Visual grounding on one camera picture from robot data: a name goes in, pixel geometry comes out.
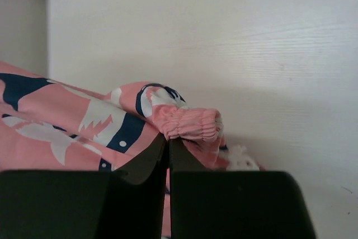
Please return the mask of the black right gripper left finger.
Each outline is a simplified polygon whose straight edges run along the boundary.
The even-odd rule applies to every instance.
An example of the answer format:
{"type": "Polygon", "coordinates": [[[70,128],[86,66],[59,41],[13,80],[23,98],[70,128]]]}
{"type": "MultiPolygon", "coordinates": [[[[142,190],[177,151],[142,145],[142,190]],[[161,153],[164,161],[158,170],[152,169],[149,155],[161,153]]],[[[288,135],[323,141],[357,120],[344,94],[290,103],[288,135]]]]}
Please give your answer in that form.
{"type": "Polygon", "coordinates": [[[2,238],[160,238],[163,135],[115,171],[1,173],[2,238]]]}

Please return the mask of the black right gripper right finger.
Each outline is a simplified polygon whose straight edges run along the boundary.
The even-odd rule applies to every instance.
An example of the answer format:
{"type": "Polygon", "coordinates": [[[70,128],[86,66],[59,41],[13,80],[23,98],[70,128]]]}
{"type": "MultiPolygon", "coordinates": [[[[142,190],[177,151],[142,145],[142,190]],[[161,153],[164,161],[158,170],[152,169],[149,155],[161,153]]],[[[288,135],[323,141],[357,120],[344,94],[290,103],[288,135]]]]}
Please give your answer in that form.
{"type": "Polygon", "coordinates": [[[282,171],[213,171],[169,143],[172,238],[315,238],[299,185],[282,171]]]}

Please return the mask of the pink shark print shorts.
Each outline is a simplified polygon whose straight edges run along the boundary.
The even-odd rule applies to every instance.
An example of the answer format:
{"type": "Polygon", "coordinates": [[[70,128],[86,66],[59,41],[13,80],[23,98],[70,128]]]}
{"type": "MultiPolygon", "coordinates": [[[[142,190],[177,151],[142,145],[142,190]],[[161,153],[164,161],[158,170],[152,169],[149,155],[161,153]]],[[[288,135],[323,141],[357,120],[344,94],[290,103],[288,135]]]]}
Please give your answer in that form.
{"type": "MultiPolygon", "coordinates": [[[[182,140],[208,169],[262,170],[246,148],[227,146],[218,110],[191,109],[168,86],[135,82],[102,95],[1,63],[1,173],[112,172],[159,134],[182,140]]],[[[171,237],[169,173],[160,238],[171,237]]]]}

